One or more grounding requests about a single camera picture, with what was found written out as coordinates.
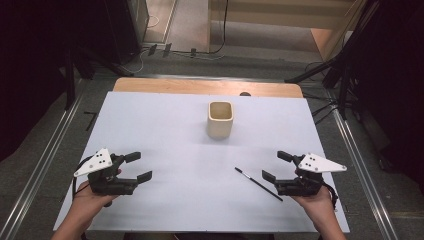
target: cup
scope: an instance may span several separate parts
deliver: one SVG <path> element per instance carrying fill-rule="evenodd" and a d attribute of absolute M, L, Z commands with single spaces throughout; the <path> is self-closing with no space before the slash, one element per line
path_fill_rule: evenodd
<path fill-rule="evenodd" d="M 233 126 L 233 106 L 230 102 L 210 102 L 208 108 L 209 137 L 224 139 L 230 136 Z"/>

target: human arm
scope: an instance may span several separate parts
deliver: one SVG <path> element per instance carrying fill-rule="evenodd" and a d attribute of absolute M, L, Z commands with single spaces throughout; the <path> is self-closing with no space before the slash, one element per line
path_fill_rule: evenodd
<path fill-rule="evenodd" d="M 315 196 L 292 198 L 303 207 L 306 214 L 314 223 L 315 229 L 324 240 L 345 240 L 339 222 L 334 213 L 331 195 L 328 189 L 321 187 Z"/>
<path fill-rule="evenodd" d="M 51 240 L 78 240 L 104 205 L 118 196 L 103 196 L 92 192 L 88 181 L 81 183 L 63 222 Z"/>

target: black pen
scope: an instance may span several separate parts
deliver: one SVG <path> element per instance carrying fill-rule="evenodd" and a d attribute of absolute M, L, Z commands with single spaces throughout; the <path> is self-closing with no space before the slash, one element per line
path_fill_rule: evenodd
<path fill-rule="evenodd" d="M 246 173 L 244 173 L 242 170 L 240 170 L 239 168 L 235 167 L 235 169 L 237 170 L 237 172 L 243 174 L 244 176 L 246 176 L 248 179 L 250 179 L 252 182 L 256 183 L 256 185 L 258 185 L 259 187 L 263 188 L 265 191 L 269 192 L 272 194 L 272 196 L 278 198 L 278 200 L 283 201 L 282 198 L 280 198 L 278 195 L 276 195 L 275 193 L 271 192 L 268 188 L 264 187 L 262 184 L 258 183 L 255 179 L 251 178 L 249 175 L 247 175 Z"/>

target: white tabletop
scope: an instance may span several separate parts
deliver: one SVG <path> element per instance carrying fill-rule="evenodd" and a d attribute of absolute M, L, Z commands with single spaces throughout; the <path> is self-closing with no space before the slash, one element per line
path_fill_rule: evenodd
<path fill-rule="evenodd" d="M 234 107 L 231 135 L 206 133 L 211 101 Z M 293 179 L 295 166 L 277 158 L 324 152 L 305 99 L 109 92 L 81 159 L 106 147 L 141 159 L 122 164 L 120 178 L 153 171 L 153 178 L 121 196 L 94 219 L 91 230 L 136 232 L 311 232 L 312 222 L 290 197 L 279 201 L 237 172 L 238 167 L 277 193 L 262 170 Z M 323 174 L 334 187 L 331 174 Z M 86 177 L 78 178 L 78 185 Z M 57 229 L 71 204 L 68 191 Z M 344 232 L 346 218 L 337 204 Z"/>

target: gray floor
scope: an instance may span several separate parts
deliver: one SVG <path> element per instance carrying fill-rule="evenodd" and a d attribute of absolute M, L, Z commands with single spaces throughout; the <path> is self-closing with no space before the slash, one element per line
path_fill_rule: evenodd
<path fill-rule="evenodd" d="M 190 59 L 171 54 L 163 58 L 158 52 L 153 56 L 143 55 L 143 69 L 136 76 L 210 76 L 236 78 L 236 80 L 282 82 L 305 71 L 309 62 L 317 61 L 316 47 L 311 36 L 302 29 L 292 29 L 292 42 L 284 45 L 285 57 L 274 55 L 258 56 L 252 54 L 258 47 L 244 44 L 245 48 L 231 54 L 231 46 L 236 45 L 230 36 L 228 46 L 224 48 L 226 57 L 206 61 Z M 301 49 L 293 46 L 298 42 L 296 34 L 303 34 Z M 139 59 L 128 64 L 130 69 L 139 69 Z M 80 160 L 92 127 L 87 130 L 91 115 L 84 112 L 99 112 L 108 91 L 111 91 L 118 78 L 109 70 L 95 64 L 96 75 L 93 80 L 85 80 L 86 87 L 66 134 L 54 154 L 53 161 L 41 182 L 30 208 L 24 214 L 23 221 L 14 239 L 49 239 L 53 224 L 62 205 L 61 201 L 72 179 L 72 173 Z M 327 97 L 326 90 L 320 85 L 322 75 L 301 83 L 305 97 L 315 95 Z M 21 147 L 9 158 L 0 162 L 0 226 L 3 226 L 28 180 L 43 155 L 49 139 L 60 122 L 64 111 L 66 96 L 62 95 L 49 109 L 27 136 Z M 311 112 L 325 106 L 326 100 L 308 98 Z M 327 108 L 316 119 L 328 113 Z M 415 182 L 403 174 L 388 174 L 380 170 L 378 156 L 361 124 L 347 111 L 349 125 L 358 145 L 365 165 L 375 183 L 379 196 L 387 208 L 399 239 L 421 239 L 424 235 L 424 197 Z M 351 233 L 349 239 L 384 239 L 370 207 L 365 191 L 358 177 L 348 148 L 337 125 L 336 118 L 330 114 L 317 125 L 325 154 L 329 159 L 337 159 L 349 168 L 348 172 L 333 174 L 335 183 L 344 205 Z M 92 239 L 122 239 L 123 233 L 90 232 Z M 275 234 L 276 239 L 317 239 L 316 233 Z"/>

